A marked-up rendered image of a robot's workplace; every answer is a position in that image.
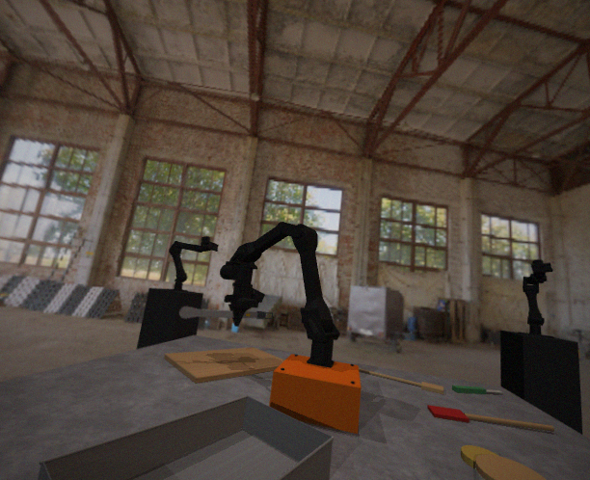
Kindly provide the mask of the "orange-brown cylinder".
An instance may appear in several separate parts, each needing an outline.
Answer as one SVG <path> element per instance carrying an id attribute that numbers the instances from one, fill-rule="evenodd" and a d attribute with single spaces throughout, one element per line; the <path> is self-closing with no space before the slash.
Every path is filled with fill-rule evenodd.
<path id="1" fill-rule="evenodd" d="M 474 480 L 547 480 L 527 466 L 498 455 L 478 455 Z"/>

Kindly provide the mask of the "red spatula with wooden handle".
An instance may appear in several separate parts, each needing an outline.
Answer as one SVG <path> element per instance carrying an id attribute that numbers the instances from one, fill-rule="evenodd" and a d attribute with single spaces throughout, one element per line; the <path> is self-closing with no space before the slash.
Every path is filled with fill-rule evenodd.
<path id="1" fill-rule="evenodd" d="M 532 428 L 532 429 L 537 429 L 537 430 L 548 430 L 548 431 L 554 432 L 554 428 L 552 425 L 549 426 L 549 425 L 543 425 L 543 424 L 532 423 L 532 422 L 521 422 L 521 421 L 505 419 L 505 418 L 500 419 L 500 418 L 494 418 L 494 417 L 478 415 L 478 414 L 473 415 L 473 414 L 468 414 L 468 413 L 462 413 L 460 410 L 452 409 L 452 408 L 441 408 L 441 407 L 435 407 L 435 406 L 428 405 L 428 411 L 434 417 L 439 417 L 439 418 L 444 418 L 444 419 L 449 419 L 449 420 L 469 422 L 470 419 L 473 419 L 473 420 L 485 421 L 485 422 L 490 422 L 490 423 L 501 423 L 501 424 L 516 426 L 516 427 L 522 426 L 522 427 L 527 427 L 527 428 Z"/>

